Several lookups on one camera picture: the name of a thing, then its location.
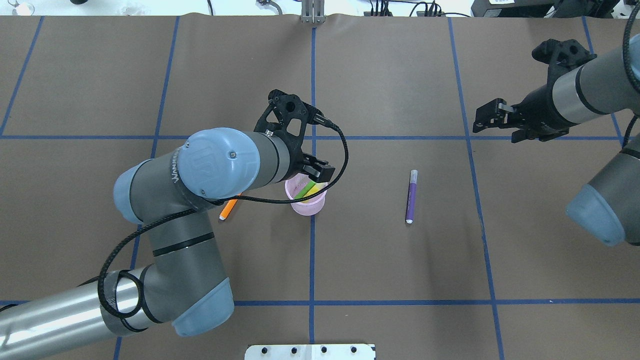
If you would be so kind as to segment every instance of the purple marker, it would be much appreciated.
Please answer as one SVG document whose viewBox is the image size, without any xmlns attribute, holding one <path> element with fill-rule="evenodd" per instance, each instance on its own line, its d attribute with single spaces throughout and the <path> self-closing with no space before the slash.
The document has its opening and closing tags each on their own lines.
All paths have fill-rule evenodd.
<svg viewBox="0 0 640 360">
<path fill-rule="evenodd" d="M 409 179 L 409 195 L 406 198 L 406 216 L 404 221 L 407 224 L 413 223 L 413 209 L 415 208 L 415 189 L 418 187 L 418 170 L 411 170 Z"/>
</svg>

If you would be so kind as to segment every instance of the green marker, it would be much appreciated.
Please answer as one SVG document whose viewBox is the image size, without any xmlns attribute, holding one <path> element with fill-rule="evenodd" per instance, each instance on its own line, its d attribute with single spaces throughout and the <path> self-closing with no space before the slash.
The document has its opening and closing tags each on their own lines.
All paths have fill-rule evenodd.
<svg viewBox="0 0 640 360">
<path fill-rule="evenodd" d="M 316 185 L 315 181 L 309 180 L 307 185 L 304 188 L 302 188 L 302 190 L 300 190 L 300 192 L 296 194 L 296 196 L 293 199 L 298 200 L 305 197 L 305 195 L 309 192 L 309 190 L 311 190 L 311 188 L 314 187 L 315 185 Z"/>
</svg>

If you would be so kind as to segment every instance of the white bracket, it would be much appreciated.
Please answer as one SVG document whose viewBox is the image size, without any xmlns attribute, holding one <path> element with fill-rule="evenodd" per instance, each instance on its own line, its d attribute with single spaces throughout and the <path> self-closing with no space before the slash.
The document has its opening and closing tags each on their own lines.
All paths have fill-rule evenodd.
<svg viewBox="0 0 640 360">
<path fill-rule="evenodd" d="M 376 360 L 373 344 L 252 345 L 244 360 Z"/>
<path fill-rule="evenodd" d="M 301 18 L 305 24 L 324 23 L 324 0 L 302 0 Z"/>
</svg>

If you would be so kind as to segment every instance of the light blue joint cap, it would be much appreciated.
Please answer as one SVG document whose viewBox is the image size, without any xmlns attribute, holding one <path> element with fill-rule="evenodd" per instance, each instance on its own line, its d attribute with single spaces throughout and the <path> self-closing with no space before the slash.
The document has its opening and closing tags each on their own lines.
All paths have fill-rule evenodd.
<svg viewBox="0 0 640 360">
<path fill-rule="evenodd" d="M 116 204 L 116 208 L 122 213 L 122 216 L 125 219 L 134 224 L 142 224 L 142 221 L 138 219 L 131 208 L 131 182 L 142 164 L 150 160 L 151 159 L 142 161 L 136 166 L 123 172 L 122 175 L 118 176 L 116 183 L 113 185 L 113 202 Z"/>
<path fill-rule="evenodd" d="M 233 312 L 234 296 L 227 277 L 171 324 L 178 335 L 194 336 L 218 327 Z"/>
<path fill-rule="evenodd" d="M 259 170 L 260 153 L 253 140 L 228 127 L 198 131 L 178 154 L 182 182 L 207 199 L 224 199 L 245 191 Z"/>
<path fill-rule="evenodd" d="M 637 79 L 640 79 L 640 34 L 629 40 L 629 54 L 631 55 L 631 69 Z"/>
<path fill-rule="evenodd" d="M 587 184 L 566 207 L 566 214 L 608 246 L 625 241 L 625 230 L 607 201 Z"/>
</svg>

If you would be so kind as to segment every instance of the orange marker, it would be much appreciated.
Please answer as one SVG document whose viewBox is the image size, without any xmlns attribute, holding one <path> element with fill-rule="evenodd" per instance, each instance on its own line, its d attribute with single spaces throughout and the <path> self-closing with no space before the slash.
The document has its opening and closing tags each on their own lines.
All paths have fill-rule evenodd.
<svg viewBox="0 0 640 360">
<path fill-rule="evenodd" d="M 237 199 L 229 200 L 227 205 L 225 205 L 225 208 L 222 209 L 222 212 L 220 213 L 220 220 L 224 220 L 229 217 L 229 213 L 231 213 L 231 209 L 234 208 L 237 202 L 238 202 Z"/>
</svg>

